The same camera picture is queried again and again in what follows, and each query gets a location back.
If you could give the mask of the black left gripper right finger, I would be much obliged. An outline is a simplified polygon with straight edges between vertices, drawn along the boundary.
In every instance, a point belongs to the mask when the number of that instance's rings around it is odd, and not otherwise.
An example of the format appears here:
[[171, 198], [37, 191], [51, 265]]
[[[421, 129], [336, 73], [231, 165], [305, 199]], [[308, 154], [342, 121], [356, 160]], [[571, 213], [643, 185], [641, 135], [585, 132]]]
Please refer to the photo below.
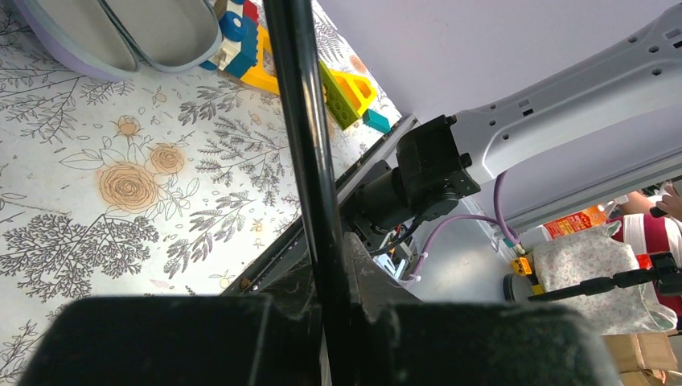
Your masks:
[[358, 385], [618, 385], [578, 312], [547, 303], [423, 302], [343, 237], [351, 286], [345, 356]]

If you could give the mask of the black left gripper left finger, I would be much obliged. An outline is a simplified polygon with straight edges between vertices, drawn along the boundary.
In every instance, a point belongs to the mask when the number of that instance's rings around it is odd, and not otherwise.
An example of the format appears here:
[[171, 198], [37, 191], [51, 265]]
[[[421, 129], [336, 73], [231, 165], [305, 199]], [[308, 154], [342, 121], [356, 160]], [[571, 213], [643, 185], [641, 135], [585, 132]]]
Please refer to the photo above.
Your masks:
[[73, 302], [20, 384], [319, 385], [314, 291], [314, 262], [304, 254], [255, 294]]

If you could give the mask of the lilac umbrella zip case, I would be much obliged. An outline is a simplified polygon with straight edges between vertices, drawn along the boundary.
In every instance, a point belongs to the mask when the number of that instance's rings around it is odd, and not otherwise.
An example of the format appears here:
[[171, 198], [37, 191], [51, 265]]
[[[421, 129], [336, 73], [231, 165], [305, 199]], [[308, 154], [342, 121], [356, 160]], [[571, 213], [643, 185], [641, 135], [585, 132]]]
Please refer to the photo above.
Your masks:
[[128, 80], [145, 60], [165, 73], [192, 69], [222, 41], [209, 1], [14, 1], [38, 41], [66, 68]]

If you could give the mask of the pink folding umbrella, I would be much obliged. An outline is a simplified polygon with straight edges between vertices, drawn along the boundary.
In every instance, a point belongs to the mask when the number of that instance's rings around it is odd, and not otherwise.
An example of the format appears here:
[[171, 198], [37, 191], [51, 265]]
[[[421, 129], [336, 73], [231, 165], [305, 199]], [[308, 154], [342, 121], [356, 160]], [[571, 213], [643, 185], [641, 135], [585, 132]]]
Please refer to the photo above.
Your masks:
[[343, 234], [327, 122], [313, 132], [306, 124], [285, 121], [314, 283], [322, 308], [331, 381], [334, 385], [353, 385], [350, 287], [344, 267]]

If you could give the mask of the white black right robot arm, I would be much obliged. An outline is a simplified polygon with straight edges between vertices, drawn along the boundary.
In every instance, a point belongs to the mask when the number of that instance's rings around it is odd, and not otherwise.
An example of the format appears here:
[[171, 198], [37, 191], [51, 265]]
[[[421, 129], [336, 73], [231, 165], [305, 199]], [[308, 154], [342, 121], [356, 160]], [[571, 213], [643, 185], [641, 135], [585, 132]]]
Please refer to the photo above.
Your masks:
[[501, 100], [402, 134], [397, 165], [363, 184], [348, 218], [386, 233], [435, 220], [539, 154], [681, 102], [681, 7], [628, 38]]

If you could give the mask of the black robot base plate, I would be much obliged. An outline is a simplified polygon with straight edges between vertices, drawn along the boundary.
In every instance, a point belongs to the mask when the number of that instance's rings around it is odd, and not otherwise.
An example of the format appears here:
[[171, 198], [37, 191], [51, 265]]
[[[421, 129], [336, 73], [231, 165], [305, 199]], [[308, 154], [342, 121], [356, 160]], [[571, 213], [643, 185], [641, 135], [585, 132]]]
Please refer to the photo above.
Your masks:
[[[377, 175], [377, 165], [389, 159], [400, 137], [419, 125], [412, 114], [401, 117], [391, 132], [383, 135], [336, 182], [339, 204], [344, 205], [362, 183]], [[257, 292], [306, 255], [303, 223], [296, 219], [221, 293], [223, 296]]]

